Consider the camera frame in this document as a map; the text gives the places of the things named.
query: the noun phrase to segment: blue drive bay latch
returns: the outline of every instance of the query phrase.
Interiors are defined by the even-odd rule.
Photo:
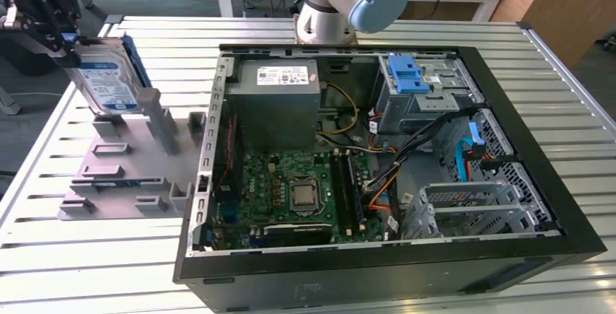
[[[421,79],[421,68],[414,64],[411,56],[390,56],[389,70],[395,81],[398,94],[426,93],[430,87]]]

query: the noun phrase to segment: label sticker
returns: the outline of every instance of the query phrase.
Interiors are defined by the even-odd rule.
[[[119,67],[114,63],[81,63],[78,71],[93,98],[109,110],[131,110],[137,107],[126,84],[119,80]]]
[[[397,232],[397,221],[393,219],[390,215],[389,215],[389,218],[386,219],[386,224],[389,225],[391,230]]]
[[[423,83],[441,83],[438,76],[423,76]]]
[[[367,123],[367,127],[369,127],[370,134],[375,134],[378,132],[378,123],[375,123],[374,121],[370,121]]]
[[[307,84],[306,66],[261,66],[257,70],[257,85]]]
[[[413,200],[413,195],[409,193],[403,193],[402,199],[399,200],[399,204],[410,204],[410,201]]]

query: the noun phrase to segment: hard drive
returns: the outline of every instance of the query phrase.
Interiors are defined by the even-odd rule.
[[[81,40],[74,45],[81,64],[65,69],[97,115],[141,113],[137,93],[150,87],[129,36]]]

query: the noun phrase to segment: yellow wire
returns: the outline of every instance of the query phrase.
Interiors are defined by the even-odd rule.
[[[315,134],[318,135],[335,135],[335,134],[342,134],[343,132],[346,132],[347,130],[353,128],[354,124],[357,123],[357,119],[358,119],[358,110],[357,110],[357,105],[354,104],[354,101],[350,98],[350,96],[346,94],[346,92],[333,83],[326,83],[326,85],[331,86],[343,95],[347,102],[353,105],[354,117],[353,117],[353,121],[350,122],[349,126],[346,126],[345,128],[341,128],[339,130],[325,130],[325,131],[315,132]]]

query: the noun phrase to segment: desk leg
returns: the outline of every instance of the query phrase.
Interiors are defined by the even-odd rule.
[[[11,99],[10,95],[0,87],[0,112],[5,115],[14,115],[21,110],[21,106]]]
[[[491,18],[493,11],[498,6],[499,0],[482,0],[482,3],[478,4],[477,11],[474,12],[474,16],[471,16],[473,22],[489,22],[489,18]]]
[[[233,5],[230,0],[218,0],[219,16],[233,17]]]

